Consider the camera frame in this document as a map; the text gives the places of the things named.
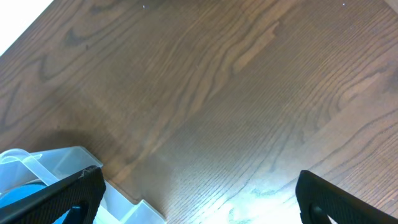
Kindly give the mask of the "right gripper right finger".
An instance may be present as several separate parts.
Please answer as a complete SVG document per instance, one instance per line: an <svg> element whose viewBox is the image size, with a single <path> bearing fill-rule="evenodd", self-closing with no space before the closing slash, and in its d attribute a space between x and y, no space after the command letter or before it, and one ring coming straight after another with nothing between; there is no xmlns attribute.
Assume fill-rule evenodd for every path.
<svg viewBox="0 0 398 224"><path fill-rule="evenodd" d="M397 224L397 219L345 192L309 170L295 187L303 224Z"/></svg>

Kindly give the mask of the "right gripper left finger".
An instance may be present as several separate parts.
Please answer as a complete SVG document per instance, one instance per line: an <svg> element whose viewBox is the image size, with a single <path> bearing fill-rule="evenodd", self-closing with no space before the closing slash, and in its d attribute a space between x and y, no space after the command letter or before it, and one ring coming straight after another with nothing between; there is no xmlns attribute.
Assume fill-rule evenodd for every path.
<svg viewBox="0 0 398 224"><path fill-rule="evenodd" d="M89 166L1 209L1 223L94 222L106 185L99 167Z"/></svg>

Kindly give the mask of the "dark blue bowl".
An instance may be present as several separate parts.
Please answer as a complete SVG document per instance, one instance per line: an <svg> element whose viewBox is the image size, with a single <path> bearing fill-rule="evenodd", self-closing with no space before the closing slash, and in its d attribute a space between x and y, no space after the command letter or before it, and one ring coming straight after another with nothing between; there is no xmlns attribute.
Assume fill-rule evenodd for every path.
<svg viewBox="0 0 398 224"><path fill-rule="evenodd" d="M50 202L57 189L25 184L1 194L1 223L70 223L71 210Z"/></svg>

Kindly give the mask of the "clear plastic storage bin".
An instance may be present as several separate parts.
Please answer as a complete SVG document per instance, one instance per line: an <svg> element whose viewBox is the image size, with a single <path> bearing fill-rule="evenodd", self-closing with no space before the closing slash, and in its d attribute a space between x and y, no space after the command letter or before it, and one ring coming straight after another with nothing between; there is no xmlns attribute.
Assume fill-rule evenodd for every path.
<svg viewBox="0 0 398 224"><path fill-rule="evenodd" d="M103 163L81 146L27 152L1 153L1 194L25 184L54 184L89 166ZM165 223L165 218L145 200L134 205L108 182L94 223Z"/></svg>

